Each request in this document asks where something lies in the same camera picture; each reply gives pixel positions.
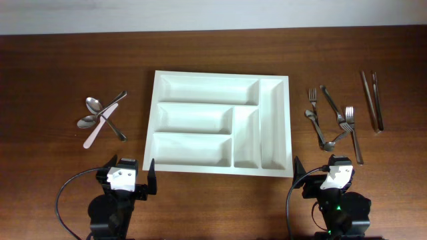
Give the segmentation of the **small steel teaspoon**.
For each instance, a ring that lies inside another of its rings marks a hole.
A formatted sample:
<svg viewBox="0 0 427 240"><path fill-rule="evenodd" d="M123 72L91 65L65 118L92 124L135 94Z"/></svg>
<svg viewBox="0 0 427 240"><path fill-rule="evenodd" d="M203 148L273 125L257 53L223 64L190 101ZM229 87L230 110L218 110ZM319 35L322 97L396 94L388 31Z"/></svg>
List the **small steel teaspoon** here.
<svg viewBox="0 0 427 240"><path fill-rule="evenodd" d="M325 142L323 146L323 150L327 152L331 152L335 149L335 145L337 142L341 141L343 138L349 135L348 131L344 131L339 134L333 141Z"/></svg>
<svg viewBox="0 0 427 240"><path fill-rule="evenodd" d="M324 148L324 144L326 143L326 141L324 139L324 135L322 133L322 130L320 129L320 126L319 126L319 124L316 121L317 120L317 115L313 111L310 111L310 110L305 110L304 114L314 124L314 127L316 129L316 133L318 134L318 137L320 139L320 147L323 149Z"/></svg>

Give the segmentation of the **steel fork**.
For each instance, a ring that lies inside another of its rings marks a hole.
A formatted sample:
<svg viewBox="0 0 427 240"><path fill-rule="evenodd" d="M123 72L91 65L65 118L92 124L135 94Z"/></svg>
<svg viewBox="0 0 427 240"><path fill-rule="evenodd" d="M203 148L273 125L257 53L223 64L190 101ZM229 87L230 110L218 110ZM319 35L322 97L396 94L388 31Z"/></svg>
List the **steel fork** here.
<svg viewBox="0 0 427 240"><path fill-rule="evenodd" d="M308 99L309 102L312 104L312 108L313 108L313 113L314 113L314 119L316 122L316 125L319 127L319 122L318 122L318 115L317 115L317 109L316 109L316 103L317 103L317 91L316 88L309 88L308 90ZM324 146L324 139L322 137L320 137L320 135L318 135L318 142L319 142L319 146L322 149Z"/></svg>
<svg viewBox="0 0 427 240"><path fill-rule="evenodd" d="M354 150L356 154L357 164L363 165L364 160L362 157L362 153L360 150L360 145L357 138L356 126L355 126L355 118L354 118L354 108L352 106L346 107L345 109L346 122L352 129L352 139L354 144Z"/></svg>
<svg viewBox="0 0 427 240"><path fill-rule="evenodd" d="M324 94L324 96L325 96L326 100L328 101L328 103L330 104L331 108L335 111L336 116L337 116L337 123L338 123L338 125L344 131L346 131L346 132L352 132L352 128L346 122L346 120L344 119L344 117L342 116L342 114L340 113L340 111L338 110L338 107L334 103L334 101L333 101L332 97L330 96L330 94L328 93L328 90L326 89L326 87L324 85L320 85L320 89L322 90L322 93Z"/></svg>

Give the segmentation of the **steel kitchen tongs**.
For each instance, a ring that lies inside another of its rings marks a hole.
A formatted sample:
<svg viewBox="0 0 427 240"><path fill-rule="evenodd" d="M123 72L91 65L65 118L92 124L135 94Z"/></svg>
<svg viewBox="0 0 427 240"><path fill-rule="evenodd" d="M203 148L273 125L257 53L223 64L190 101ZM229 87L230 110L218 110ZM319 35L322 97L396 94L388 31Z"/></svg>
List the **steel kitchen tongs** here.
<svg viewBox="0 0 427 240"><path fill-rule="evenodd" d="M364 71L360 72L362 82L364 84L364 90L366 94L366 100L370 110L370 117L373 123L373 128L376 133L381 133L384 131L384 122L382 117L382 108L380 103L380 93L378 85L378 77L376 72L371 72L372 76L372 92L371 95L370 87L368 86L368 80Z"/></svg>

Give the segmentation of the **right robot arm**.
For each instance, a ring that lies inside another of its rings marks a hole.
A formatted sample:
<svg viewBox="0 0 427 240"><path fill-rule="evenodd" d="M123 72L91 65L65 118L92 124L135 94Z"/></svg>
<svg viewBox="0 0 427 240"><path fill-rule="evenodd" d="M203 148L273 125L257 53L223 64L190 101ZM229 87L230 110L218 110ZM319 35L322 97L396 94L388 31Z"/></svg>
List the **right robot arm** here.
<svg viewBox="0 0 427 240"><path fill-rule="evenodd" d="M346 156L331 155L328 163L306 171L298 157L294 158L294 178L286 199L294 189L303 189L304 199L315 199L325 227L314 233L313 239L364 239L370 226L371 200L356 192L349 192L354 168Z"/></svg>

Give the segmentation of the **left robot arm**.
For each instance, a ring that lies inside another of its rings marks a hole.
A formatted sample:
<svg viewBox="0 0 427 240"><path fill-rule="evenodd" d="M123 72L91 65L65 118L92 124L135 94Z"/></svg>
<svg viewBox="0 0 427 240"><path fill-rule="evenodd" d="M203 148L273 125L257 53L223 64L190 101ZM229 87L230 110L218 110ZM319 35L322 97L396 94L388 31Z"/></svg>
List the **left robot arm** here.
<svg viewBox="0 0 427 240"><path fill-rule="evenodd" d="M90 218L88 239L125 239L136 201L157 194L155 161L151 160L146 184L137 184L138 161L114 155L95 178L103 194L94 198L87 213Z"/></svg>

